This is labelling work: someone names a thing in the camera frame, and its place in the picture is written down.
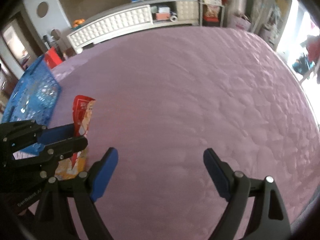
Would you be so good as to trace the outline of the red snack packet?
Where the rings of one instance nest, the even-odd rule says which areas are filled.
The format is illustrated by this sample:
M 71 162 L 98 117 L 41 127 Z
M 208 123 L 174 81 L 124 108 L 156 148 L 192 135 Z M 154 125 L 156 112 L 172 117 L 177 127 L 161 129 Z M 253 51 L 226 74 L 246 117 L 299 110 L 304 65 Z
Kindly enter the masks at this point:
M 73 102 L 74 136 L 87 137 L 89 123 L 92 118 L 95 99 L 89 96 L 77 95 Z M 71 157 L 72 172 L 79 173 L 85 169 L 88 147 L 76 152 Z

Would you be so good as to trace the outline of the orange snack bar packet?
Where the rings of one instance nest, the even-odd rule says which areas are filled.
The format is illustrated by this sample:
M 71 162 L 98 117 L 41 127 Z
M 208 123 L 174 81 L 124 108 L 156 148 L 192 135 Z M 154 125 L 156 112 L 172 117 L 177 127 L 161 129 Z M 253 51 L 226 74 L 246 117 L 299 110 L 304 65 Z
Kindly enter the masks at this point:
M 74 153 L 70 158 L 59 162 L 55 171 L 55 176 L 58 180 L 73 179 L 80 172 L 85 170 L 88 150 L 84 149 L 81 152 Z

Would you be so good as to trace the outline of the blue plastic basket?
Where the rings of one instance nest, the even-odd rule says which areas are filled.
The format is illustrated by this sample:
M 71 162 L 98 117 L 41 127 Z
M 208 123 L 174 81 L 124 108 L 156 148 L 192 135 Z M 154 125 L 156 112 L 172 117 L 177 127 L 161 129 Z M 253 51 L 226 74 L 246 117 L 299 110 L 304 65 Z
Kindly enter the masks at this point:
M 44 57 L 37 58 L 15 86 L 1 123 L 34 120 L 48 126 L 61 90 Z

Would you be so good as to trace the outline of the red gift box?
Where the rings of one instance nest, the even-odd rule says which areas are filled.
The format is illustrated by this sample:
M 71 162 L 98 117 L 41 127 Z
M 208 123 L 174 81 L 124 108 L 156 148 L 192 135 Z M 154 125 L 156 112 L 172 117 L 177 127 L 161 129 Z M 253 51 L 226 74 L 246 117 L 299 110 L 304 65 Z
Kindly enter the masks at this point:
M 57 54 L 54 47 L 50 48 L 45 54 L 44 54 L 44 61 L 46 62 L 47 66 L 50 69 L 55 68 L 56 66 L 60 65 L 63 61 Z

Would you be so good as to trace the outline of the pink quilted tablecloth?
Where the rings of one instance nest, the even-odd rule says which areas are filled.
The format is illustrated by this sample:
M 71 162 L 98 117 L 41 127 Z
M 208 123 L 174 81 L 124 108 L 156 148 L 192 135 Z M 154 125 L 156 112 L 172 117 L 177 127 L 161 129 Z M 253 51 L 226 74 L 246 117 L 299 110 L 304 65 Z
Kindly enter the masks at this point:
M 175 27 L 114 38 L 53 69 L 52 127 L 95 99 L 87 165 L 119 162 L 97 209 L 114 239 L 207 239 L 227 203 L 203 163 L 212 148 L 251 178 L 272 176 L 294 221 L 319 185 L 319 131 L 295 76 L 258 36 Z

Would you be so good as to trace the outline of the oranges on plate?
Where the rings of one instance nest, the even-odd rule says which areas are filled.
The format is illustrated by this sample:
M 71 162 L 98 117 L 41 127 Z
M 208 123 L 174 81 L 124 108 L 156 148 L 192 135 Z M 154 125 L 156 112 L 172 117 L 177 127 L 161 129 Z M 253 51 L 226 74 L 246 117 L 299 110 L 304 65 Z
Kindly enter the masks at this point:
M 73 28 L 76 28 L 76 27 L 82 25 L 84 22 L 85 22 L 85 19 L 83 19 L 83 18 L 82 18 L 82 19 L 77 19 L 77 20 L 75 20 L 75 21 L 73 22 L 72 27 L 73 27 Z

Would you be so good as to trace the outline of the pink shopping bag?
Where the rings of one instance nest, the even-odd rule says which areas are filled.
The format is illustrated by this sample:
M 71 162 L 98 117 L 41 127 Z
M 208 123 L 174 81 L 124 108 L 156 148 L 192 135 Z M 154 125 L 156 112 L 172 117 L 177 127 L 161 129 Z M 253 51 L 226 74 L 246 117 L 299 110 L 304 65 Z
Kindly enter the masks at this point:
M 251 22 L 244 15 L 239 16 L 239 15 L 232 14 L 229 18 L 227 27 L 232 29 L 249 31 L 251 27 Z

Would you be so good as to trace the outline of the white tufted TV cabinet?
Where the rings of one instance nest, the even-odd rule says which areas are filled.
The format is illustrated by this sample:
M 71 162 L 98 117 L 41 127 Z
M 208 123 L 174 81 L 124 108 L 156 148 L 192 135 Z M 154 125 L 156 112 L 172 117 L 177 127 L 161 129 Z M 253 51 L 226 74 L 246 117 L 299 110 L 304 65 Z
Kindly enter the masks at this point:
M 67 38 L 77 54 L 86 46 L 138 31 L 198 25 L 197 0 L 150 0 L 112 8 L 85 20 Z

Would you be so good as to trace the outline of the white metal shelf rack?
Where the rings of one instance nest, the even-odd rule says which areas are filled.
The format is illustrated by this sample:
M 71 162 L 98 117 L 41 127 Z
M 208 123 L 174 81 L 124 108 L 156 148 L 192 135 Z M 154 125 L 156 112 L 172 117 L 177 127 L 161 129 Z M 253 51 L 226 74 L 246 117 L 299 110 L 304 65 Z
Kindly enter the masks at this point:
M 223 27 L 227 0 L 198 1 L 200 26 Z

